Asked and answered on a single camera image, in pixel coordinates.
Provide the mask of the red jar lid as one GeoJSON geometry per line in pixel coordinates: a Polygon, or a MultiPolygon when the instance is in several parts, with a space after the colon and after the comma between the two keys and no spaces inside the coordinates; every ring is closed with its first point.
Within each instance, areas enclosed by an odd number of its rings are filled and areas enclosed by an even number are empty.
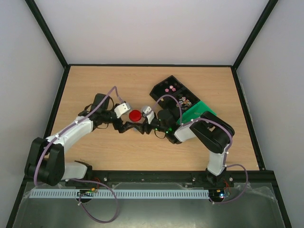
{"type": "Polygon", "coordinates": [[[132,122],[139,122],[142,119],[142,113],[139,110],[132,110],[129,113],[129,119],[132,122]]]}

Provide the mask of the black bin with star candies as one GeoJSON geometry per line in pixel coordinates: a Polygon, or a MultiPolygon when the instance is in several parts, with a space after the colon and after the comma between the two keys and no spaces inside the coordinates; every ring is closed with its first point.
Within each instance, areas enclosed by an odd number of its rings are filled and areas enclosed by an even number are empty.
{"type": "Polygon", "coordinates": [[[163,95],[172,95],[176,100],[181,98],[182,92],[186,86],[182,84],[174,75],[171,75],[161,82],[157,83],[149,93],[155,101],[163,95]]]}

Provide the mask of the green bin with gummies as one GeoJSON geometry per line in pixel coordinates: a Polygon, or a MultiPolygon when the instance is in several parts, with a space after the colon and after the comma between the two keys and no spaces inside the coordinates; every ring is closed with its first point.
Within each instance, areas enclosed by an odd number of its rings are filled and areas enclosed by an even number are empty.
{"type": "Polygon", "coordinates": [[[209,111],[214,115],[217,115],[212,109],[210,109],[204,102],[198,101],[196,104],[186,100],[179,101],[182,111],[182,123],[185,124],[191,119],[199,118],[205,111],[209,111]]]}

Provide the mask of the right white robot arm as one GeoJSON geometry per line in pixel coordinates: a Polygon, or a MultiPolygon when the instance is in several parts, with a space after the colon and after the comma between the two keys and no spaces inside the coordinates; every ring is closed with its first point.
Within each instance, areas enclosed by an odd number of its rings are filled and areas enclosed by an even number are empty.
{"type": "Polygon", "coordinates": [[[209,151],[209,162],[206,168],[206,180],[212,186],[218,186],[223,180],[226,171],[226,158],[232,145],[234,129],[214,115],[205,111],[198,118],[186,123],[177,123],[168,109],[158,112],[159,118],[149,121],[147,118],[142,123],[133,123],[134,129],[140,133],[149,134],[151,131],[164,133],[173,144],[180,144],[189,139],[197,138],[209,151]]]}

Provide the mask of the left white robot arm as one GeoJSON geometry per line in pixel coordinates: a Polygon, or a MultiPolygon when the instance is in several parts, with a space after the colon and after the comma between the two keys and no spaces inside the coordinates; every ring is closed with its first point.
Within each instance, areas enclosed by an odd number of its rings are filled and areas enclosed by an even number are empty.
{"type": "Polygon", "coordinates": [[[47,138],[34,139],[29,150],[25,175],[33,178],[35,183],[40,181],[50,186],[64,180],[83,179],[89,165],[81,161],[67,162],[65,154],[82,137],[102,124],[112,124],[114,129],[123,131],[121,117],[131,111],[131,106],[122,101],[113,104],[109,109],[112,101],[109,95],[96,94],[94,101],[66,128],[47,138]]]}

